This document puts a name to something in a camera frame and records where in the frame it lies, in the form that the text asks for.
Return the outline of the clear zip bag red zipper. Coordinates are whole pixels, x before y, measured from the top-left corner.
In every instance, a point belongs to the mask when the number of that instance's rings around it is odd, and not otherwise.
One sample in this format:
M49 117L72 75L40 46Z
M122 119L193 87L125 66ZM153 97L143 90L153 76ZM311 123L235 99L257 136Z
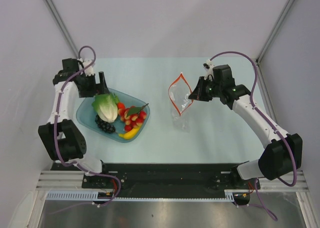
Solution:
M187 112L187 109L193 103L193 101L189 99L191 92L191 87L184 77L183 72L180 72L178 77L170 84L167 91L170 101L172 124L175 129L185 133L191 131L189 114Z

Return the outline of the green white lettuce head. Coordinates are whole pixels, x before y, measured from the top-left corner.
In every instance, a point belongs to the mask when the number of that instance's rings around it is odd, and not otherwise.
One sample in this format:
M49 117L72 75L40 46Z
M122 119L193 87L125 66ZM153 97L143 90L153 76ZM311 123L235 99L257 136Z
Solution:
M117 95L109 93L96 95L91 105L102 121L113 123L118 117L118 102Z

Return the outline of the red cherry bunch with leaf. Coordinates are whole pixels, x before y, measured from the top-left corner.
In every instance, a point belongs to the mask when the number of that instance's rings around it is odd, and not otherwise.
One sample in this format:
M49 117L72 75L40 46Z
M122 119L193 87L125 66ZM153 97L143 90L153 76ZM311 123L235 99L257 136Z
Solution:
M140 128L147 118L147 112L144 110L148 107L148 103L141 107L130 106L125 107L124 103L119 102L117 104L117 113L120 116L120 120L124 123L124 131L129 132L134 128Z

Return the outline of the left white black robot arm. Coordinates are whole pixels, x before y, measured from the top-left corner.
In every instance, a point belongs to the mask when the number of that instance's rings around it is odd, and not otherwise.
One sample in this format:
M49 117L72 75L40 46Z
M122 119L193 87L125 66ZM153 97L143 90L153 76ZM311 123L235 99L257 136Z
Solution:
M87 155L87 143L73 121L75 100L106 94L109 90L103 72L99 82L94 73L95 60L64 59L62 70L53 79L55 98L46 124L38 127L40 139L52 161L75 166L101 188L109 185L111 176L103 171L103 163Z

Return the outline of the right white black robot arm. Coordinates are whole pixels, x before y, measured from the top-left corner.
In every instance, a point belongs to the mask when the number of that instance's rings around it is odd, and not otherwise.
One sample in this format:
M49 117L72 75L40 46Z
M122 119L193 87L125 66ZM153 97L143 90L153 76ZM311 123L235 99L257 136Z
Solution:
M303 140L298 134L289 134L260 110L245 85L236 85L229 65L213 66L205 63L205 76L198 83L190 100L210 101L218 98L237 113L259 138L264 152L255 161L238 165L230 176L235 188L243 188L249 179L264 177L274 180L301 167Z

